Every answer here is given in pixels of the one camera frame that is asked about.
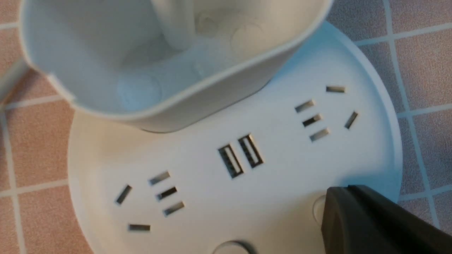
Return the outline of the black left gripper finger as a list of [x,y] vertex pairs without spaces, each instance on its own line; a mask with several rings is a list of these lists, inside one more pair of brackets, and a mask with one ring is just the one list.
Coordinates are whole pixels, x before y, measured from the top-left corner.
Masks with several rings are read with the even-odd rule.
[[321,225],[327,254],[450,254],[452,238],[365,185],[329,187]]

